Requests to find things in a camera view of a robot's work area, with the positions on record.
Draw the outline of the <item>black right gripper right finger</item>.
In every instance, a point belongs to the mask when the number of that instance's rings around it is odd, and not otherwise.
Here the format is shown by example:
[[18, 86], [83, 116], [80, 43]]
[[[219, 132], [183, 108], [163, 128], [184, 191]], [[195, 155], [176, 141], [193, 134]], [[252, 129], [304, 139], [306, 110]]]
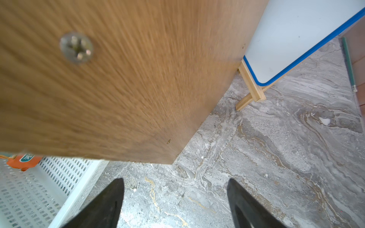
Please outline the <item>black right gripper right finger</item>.
[[228, 181], [227, 196], [236, 228], [285, 227], [233, 178]]

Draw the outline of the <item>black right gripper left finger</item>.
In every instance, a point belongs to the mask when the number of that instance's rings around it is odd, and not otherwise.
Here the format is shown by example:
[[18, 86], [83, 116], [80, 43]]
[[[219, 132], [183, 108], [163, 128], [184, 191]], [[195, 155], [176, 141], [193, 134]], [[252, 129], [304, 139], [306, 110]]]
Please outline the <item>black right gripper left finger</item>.
[[116, 228], [124, 199], [124, 180], [113, 180], [65, 228]]

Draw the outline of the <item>large green soil bag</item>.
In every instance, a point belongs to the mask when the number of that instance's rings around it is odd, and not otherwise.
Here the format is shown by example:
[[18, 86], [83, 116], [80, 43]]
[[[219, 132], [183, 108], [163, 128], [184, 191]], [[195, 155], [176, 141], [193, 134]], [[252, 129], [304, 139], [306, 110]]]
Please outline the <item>large green soil bag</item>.
[[1, 159], [7, 160], [7, 165], [14, 169], [26, 171], [30, 168], [34, 168], [42, 160], [42, 156], [34, 156], [32, 154], [10, 154], [1, 153]]

